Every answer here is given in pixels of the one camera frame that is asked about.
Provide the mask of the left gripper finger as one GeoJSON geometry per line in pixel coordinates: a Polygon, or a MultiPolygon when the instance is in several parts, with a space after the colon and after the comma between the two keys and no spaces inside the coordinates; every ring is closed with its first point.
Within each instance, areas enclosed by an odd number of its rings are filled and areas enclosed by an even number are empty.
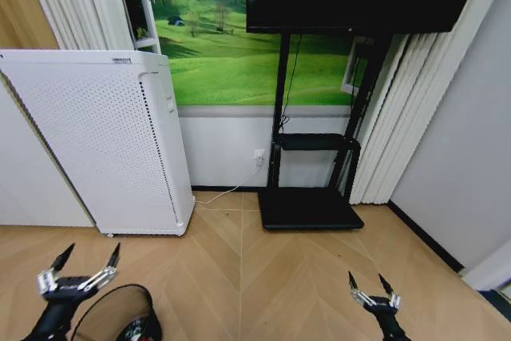
{"type": "Polygon", "coordinates": [[[63,269],[69,259],[75,243],[72,243],[64,252],[59,254],[48,269],[38,275],[38,289],[40,295],[55,291],[58,287],[57,274],[63,269]]]}
{"type": "Polygon", "coordinates": [[[117,264],[120,259],[121,244],[118,243],[111,254],[107,265],[98,273],[88,278],[85,282],[78,286],[79,291],[91,291],[93,289],[100,290],[108,284],[117,274],[117,264]]]}

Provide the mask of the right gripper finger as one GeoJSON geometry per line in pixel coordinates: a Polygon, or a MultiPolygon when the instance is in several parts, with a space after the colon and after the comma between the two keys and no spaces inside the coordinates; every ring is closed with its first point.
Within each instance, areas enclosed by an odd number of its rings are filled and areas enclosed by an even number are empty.
{"type": "Polygon", "coordinates": [[[358,285],[351,272],[348,272],[350,292],[354,300],[362,307],[370,307],[371,299],[363,291],[358,289],[358,285]]]}
{"type": "Polygon", "coordinates": [[[381,275],[378,275],[380,282],[384,291],[387,294],[387,298],[389,300],[389,305],[391,307],[400,307],[401,297],[395,293],[394,289],[391,287],[390,283],[381,275]]]}

